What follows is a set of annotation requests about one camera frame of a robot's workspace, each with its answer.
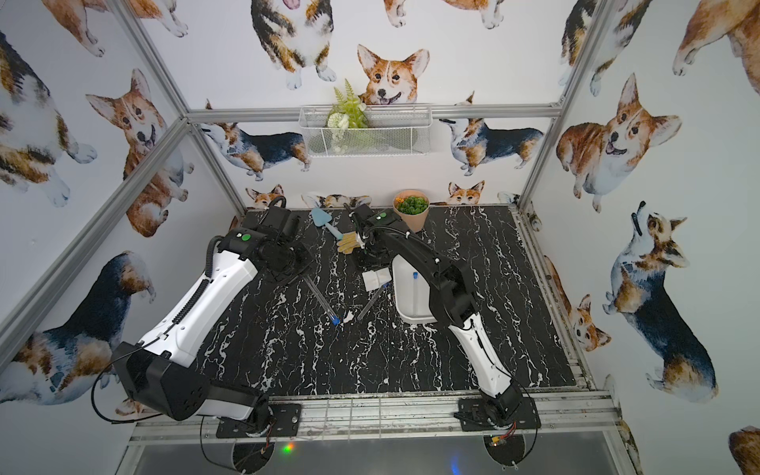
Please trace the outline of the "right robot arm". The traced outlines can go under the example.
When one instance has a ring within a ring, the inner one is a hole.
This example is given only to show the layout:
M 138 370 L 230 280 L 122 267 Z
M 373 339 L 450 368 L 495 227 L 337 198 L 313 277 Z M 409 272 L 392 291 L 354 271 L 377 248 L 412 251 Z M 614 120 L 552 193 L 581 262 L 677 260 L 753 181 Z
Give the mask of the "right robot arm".
M 402 257 L 419 273 L 429 286 L 427 307 L 431 315 L 455 335 L 463 348 L 475 371 L 481 402 L 473 409 L 454 413 L 462 428 L 516 429 L 518 411 L 527 410 L 532 413 L 534 428 L 539 429 L 542 423 L 536 401 L 502 364 L 490 342 L 471 267 L 434 249 L 390 210 L 374 211 L 360 205 L 348 208 L 348 215 L 369 260 L 389 262 Z

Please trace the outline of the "test tube blue cap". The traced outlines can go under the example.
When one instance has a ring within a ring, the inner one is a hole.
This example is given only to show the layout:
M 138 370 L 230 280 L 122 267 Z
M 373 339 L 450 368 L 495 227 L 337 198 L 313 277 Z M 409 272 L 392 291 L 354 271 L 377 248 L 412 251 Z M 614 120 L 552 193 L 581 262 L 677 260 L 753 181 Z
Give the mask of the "test tube blue cap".
M 362 310 L 356 317 L 356 320 L 361 321 L 370 312 L 372 307 L 375 305 L 375 303 L 383 295 L 383 293 L 388 287 L 389 287 L 389 283 L 386 283 L 374 291 L 374 293 L 370 296 L 367 304 L 362 308 Z
M 418 296 L 419 296 L 419 273 L 413 272 L 413 284 L 412 284 L 412 315 L 417 315 Z
M 338 326 L 340 324 L 340 317 L 338 316 L 338 313 L 330 305 L 330 303 L 328 302 L 324 294 L 320 291 L 320 289 L 318 288 L 314 280 L 309 275 L 304 275 L 303 280 L 306 282 L 309 289 L 312 291 L 317 301 L 319 302 L 321 307 L 324 309 L 326 315 L 331 320 L 331 323 L 334 326 Z

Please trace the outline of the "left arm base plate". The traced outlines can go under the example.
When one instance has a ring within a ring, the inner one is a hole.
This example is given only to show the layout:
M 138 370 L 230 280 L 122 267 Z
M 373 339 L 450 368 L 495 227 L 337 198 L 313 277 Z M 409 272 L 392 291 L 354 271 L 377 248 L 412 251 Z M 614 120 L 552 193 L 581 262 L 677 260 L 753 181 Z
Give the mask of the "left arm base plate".
M 292 403 L 267 404 L 254 409 L 244 421 L 221 418 L 218 439 L 242 437 L 296 437 L 303 406 Z

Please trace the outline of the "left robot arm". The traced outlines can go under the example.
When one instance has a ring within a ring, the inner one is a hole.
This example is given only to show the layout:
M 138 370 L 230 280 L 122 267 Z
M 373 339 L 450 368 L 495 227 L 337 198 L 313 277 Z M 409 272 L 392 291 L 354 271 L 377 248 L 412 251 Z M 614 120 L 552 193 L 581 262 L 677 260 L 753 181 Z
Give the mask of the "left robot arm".
M 241 227 L 210 239 L 204 271 L 172 311 L 137 344 L 122 342 L 109 368 L 127 396 L 154 416 L 193 416 L 242 423 L 253 433 L 274 425 L 264 392 L 215 380 L 193 364 L 207 334 L 238 294 L 257 278 L 275 285 L 298 279 L 311 263 L 297 241 L 300 219 L 276 198 L 263 214 L 248 213 Z

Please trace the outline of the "white rectangular tray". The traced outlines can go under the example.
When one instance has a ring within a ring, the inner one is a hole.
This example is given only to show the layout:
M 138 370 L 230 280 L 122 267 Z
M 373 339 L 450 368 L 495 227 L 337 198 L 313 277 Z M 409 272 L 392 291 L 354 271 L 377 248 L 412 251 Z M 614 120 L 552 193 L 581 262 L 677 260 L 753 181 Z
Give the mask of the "white rectangular tray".
M 429 284 L 401 255 L 392 261 L 394 300 L 401 320 L 408 325 L 434 324 L 429 308 Z

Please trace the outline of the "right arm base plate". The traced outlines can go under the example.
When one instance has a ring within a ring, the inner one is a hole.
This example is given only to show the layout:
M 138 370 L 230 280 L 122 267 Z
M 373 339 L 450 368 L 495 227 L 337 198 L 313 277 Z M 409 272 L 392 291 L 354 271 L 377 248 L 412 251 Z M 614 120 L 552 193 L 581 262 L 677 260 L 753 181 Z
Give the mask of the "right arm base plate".
M 522 399 L 506 409 L 491 400 L 459 399 L 453 417 L 463 431 L 506 431 L 512 426 L 530 431 L 542 427 L 530 399 Z

